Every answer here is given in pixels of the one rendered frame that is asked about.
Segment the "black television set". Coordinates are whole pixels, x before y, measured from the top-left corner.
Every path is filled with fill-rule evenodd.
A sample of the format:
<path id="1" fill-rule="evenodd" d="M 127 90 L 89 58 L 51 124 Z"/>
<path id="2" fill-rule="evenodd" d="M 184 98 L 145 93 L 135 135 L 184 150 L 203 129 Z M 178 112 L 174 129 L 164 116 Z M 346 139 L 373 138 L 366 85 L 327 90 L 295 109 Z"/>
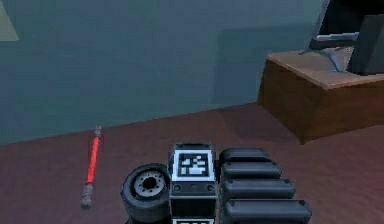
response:
<path id="1" fill-rule="evenodd" d="M 384 14 L 384 0 L 324 0 L 303 54 L 316 52 L 327 57 L 337 72 L 347 71 L 365 17 L 377 14 Z"/>

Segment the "red baseball bat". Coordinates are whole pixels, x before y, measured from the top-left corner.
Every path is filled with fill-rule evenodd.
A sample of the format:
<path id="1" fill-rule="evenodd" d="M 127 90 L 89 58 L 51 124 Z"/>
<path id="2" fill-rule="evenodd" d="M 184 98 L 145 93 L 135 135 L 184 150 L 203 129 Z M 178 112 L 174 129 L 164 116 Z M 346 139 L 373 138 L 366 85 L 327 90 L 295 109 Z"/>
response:
<path id="1" fill-rule="evenodd" d="M 92 206 L 95 172 L 96 172 L 98 152 L 101 148 L 101 142 L 102 142 L 102 127 L 96 126 L 92 135 L 91 143 L 90 143 L 86 182 L 83 187 L 82 196 L 81 196 L 81 207 L 83 209 L 89 209 Z"/>

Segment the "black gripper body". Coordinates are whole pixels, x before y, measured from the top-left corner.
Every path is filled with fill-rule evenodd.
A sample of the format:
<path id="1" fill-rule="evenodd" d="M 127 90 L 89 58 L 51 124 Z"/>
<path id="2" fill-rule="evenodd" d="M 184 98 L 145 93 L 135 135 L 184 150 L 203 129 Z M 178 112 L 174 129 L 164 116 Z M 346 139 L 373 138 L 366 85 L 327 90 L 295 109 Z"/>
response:
<path id="1" fill-rule="evenodd" d="M 123 182 L 120 193 L 129 215 L 126 224 L 169 224 L 169 184 L 165 164 L 135 168 Z"/>

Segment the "dark grey box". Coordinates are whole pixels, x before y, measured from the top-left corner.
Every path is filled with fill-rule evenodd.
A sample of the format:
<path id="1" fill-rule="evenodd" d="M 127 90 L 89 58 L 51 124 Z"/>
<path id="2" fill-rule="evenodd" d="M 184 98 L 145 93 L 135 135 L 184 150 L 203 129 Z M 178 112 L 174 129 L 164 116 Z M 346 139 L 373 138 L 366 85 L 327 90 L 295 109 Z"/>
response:
<path id="1" fill-rule="evenodd" d="M 347 71 L 361 76 L 384 74 L 384 14 L 365 17 Z"/>

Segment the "brown wooden cabinet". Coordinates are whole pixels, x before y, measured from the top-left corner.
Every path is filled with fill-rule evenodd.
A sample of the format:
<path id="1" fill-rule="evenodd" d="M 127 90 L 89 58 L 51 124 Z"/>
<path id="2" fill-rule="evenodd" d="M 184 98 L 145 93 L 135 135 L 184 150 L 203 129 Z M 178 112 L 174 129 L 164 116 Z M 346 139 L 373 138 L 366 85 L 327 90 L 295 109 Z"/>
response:
<path id="1" fill-rule="evenodd" d="M 384 125 L 384 74 L 336 72 L 315 53 L 266 57 L 258 104 L 301 143 Z"/>

